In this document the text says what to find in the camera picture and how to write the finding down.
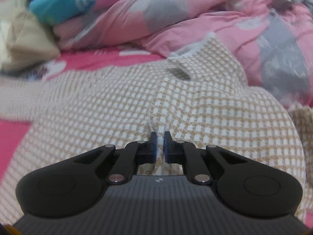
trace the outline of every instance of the beige bag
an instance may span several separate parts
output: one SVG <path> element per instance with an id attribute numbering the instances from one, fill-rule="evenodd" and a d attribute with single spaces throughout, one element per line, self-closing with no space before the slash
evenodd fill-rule
<path id="1" fill-rule="evenodd" d="M 3 71 L 21 70 L 59 56 L 52 34 L 26 8 L 16 8 L 8 19 L 2 20 L 0 67 Z"/>

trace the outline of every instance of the gray ribbed surface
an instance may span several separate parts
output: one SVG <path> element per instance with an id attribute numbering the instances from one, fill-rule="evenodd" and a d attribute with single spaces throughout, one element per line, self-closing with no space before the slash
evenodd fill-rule
<path id="1" fill-rule="evenodd" d="M 209 187 L 191 184 L 185 176 L 133 176 L 75 217 L 27 215 L 15 227 L 23 235 L 298 235 L 307 230 L 292 216 L 242 217 L 222 205 Z"/>

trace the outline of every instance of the blue cloth with white stripes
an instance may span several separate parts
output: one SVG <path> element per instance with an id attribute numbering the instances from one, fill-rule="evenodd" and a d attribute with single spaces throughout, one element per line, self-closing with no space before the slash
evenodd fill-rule
<path id="1" fill-rule="evenodd" d="M 29 10 L 41 23 L 54 26 L 86 13 L 95 2 L 96 0 L 34 0 L 30 3 Z"/>

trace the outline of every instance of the checkered garment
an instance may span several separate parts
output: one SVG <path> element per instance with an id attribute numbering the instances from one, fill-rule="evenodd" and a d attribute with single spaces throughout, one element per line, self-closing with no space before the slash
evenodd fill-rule
<path id="1" fill-rule="evenodd" d="M 215 38 L 186 57 L 72 71 L 44 83 L 0 78 L 0 100 L 0 117 L 33 122 L 0 187 L 2 223 L 22 216 L 15 187 L 27 173 L 104 144 L 147 140 L 151 131 L 157 162 L 140 174 L 181 174 L 164 162 L 166 130 L 174 140 L 219 145 L 292 174 L 304 188 L 297 216 L 304 220 L 312 208 L 313 116 L 294 110 L 295 126 L 273 96 L 248 86 L 242 66 Z"/>

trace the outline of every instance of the metal pin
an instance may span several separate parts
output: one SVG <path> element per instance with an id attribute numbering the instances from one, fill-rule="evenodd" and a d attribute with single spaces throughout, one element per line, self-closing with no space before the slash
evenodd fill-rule
<path id="1" fill-rule="evenodd" d="M 121 182 L 124 180 L 124 176 L 121 175 L 121 174 L 112 174 L 109 176 L 109 180 L 111 182 L 115 182 L 115 183 L 118 183 L 118 182 Z"/>
<path id="2" fill-rule="evenodd" d="M 210 179 L 210 176 L 206 174 L 198 174 L 195 176 L 195 180 L 201 183 L 208 182 Z"/>

